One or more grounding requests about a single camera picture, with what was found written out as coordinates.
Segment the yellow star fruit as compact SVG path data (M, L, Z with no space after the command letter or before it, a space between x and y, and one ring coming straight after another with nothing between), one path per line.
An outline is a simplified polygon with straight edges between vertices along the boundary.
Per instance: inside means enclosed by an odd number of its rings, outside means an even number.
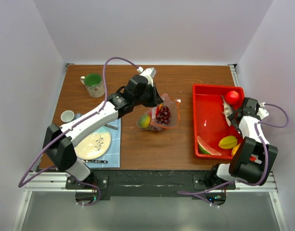
M228 150L228 149L234 148L237 145L237 143L238 143L238 139L235 136L230 135L230 136L222 138L219 141L218 146L222 149Z

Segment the red chili pepper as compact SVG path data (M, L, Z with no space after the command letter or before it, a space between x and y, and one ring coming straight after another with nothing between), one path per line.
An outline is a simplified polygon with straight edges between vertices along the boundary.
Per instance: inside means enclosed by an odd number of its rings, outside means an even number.
M153 108L151 111L151 118L156 118L159 114L160 109L163 107L163 104L158 105L157 107Z

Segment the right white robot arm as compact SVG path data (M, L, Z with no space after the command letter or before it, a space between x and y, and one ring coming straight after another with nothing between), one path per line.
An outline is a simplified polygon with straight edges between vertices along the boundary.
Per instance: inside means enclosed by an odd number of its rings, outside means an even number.
M243 141L230 164L216 164L205 180L213 189L225 182L236 180L251 186L262 186L271 171L278 148L265 138L261 124L268 111L257 100L245 97L241 106L228 116L231 125L242 136Z

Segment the purple grape bunch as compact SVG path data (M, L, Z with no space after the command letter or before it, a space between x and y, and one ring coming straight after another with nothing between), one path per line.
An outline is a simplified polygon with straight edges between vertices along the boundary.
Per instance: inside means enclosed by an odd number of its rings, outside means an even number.
M167 106L163 106L156 117L158 124L169 124L171 121L171 112Z

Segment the clear zip top bag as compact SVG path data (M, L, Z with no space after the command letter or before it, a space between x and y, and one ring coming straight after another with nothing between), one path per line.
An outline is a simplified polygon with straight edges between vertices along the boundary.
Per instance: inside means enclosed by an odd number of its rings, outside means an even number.
M161 131L175 128L179 121L180 99L172 99L168 94L161 95L163 103L149 108L137 121L136 125L141 130Z

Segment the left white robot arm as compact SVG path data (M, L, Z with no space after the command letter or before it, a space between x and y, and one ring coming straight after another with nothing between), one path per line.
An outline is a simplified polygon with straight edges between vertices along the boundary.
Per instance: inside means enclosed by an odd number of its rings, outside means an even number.
M93 184L90 169L77 157L75 147L88 135L130 113L136 106L155 107L163 102L153 82L154 74L133 76L125 87L111 94L107 101L88 113L62 126L52 124L47 128L43 152L59 171L76 178L83 189Z

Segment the yellow green mango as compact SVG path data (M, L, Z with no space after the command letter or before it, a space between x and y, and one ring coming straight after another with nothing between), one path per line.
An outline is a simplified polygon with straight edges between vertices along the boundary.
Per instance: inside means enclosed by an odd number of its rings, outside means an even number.
M140 117L138 125L141 128L147 128L150 125L151 117L148 114L144 114Z

